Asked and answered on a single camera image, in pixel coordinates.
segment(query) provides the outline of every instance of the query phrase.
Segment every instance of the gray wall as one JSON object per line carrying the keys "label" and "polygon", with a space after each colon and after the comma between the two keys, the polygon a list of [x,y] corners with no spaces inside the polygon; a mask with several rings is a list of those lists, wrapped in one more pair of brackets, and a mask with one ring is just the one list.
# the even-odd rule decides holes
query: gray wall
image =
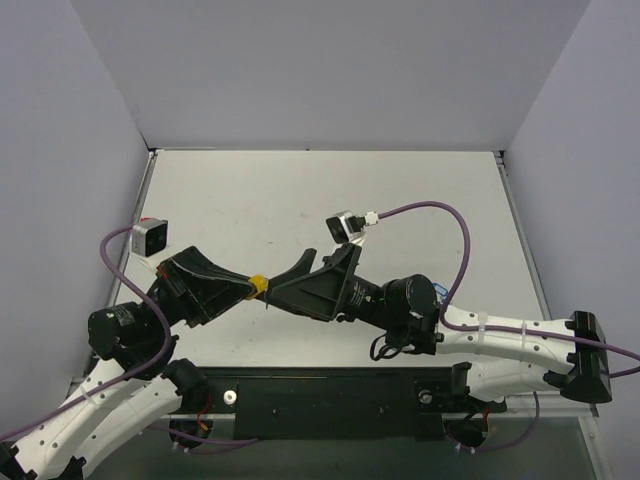
{"label": "gray wall", "polygon": [[[640,350],[640,2],[593,0],[507,150],[507,169],[555,315],[598,315]],[[630,365],[610,357],[613,370]],[[617,478],[640,469],[638,378],[600,409]]]}
{"label": "gray wall", "polygon": [[73,0],[153,147],[506,148],[589,0]]}
{"label": "gray wall", "polygon": [[147,157],[71,4],[0,2],[0,432],[59,404]]}

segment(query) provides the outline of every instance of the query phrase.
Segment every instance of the screw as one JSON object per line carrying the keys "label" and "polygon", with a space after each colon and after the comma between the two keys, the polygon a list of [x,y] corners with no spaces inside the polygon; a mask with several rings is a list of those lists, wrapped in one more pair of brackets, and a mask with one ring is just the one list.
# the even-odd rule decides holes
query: screw
{"label": "screw", "polygon": [[431,403],[431,401],[433,400],[433,396],[428,390],[421,390],[418,394],[418,400],[420,400],[420,403],[427,405]]}

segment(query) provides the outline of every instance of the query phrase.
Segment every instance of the white zip tie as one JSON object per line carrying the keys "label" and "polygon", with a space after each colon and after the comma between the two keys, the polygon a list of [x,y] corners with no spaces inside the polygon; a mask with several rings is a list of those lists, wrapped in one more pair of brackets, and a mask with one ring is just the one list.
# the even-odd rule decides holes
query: white zip tie
{"label": "white zip tie", "polygon": [[482,350],[482,343],[484,342],[484,334],[485,334],[485,325],[487,324],[487,320],[489,318],[489,314],[487,312],[478,312],[478,343],[476,346],[476,354],[479,355]]}
{"label": "white zip tie", "polygon": [[96,401],[87,394],[87,391],[84,388],[84,383],[81,383],[80,386],[78,387],[78,389],[80,390],[80,393],[82,393],[82,396],[85,398],[85,400],[87,402],[89,402],[91,405],[93,405],[94,408],[100,408],[100,405],[98,405],[96,403]]}

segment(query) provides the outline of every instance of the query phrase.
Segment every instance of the red wire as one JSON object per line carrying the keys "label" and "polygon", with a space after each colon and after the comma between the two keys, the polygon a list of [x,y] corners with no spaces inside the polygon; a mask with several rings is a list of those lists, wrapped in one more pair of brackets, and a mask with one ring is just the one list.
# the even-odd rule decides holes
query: red wire
{"label": "red wire", "polygon": [[209,427],[207,427],[202,420],[200,420],[200,415],[202,415],[203,413],[206,413],[207,410],[209,410],[211,408],[211,406],[213,405],[213,395],[209,394],[207,396],[207,404],[204,406],[204,408],[202,410],[200,410],[198,412],[198,416],[196,417],[196,420],[198,422],[198,425],[200,426],[201,429],[203,429],[205,432],[207,432],[209,430]]}

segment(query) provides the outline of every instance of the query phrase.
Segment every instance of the black mounting plate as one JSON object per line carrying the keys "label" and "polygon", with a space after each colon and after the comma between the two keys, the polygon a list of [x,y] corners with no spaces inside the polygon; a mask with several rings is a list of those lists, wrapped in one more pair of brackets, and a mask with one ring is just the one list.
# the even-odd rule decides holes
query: black mounting plate
{"label": "black mounting plate", "polygon": [[[456,367],[200,368],[214,390],[209,413],[234,413],[235,439],[441,440],[443,413],[477,408],[459,395]],[[223,401],[227,390],[237,392],[234,405]],[[419,400],[424,390],[434,393],[429,404]],[[504,402],[488,406],[506,411]]]}

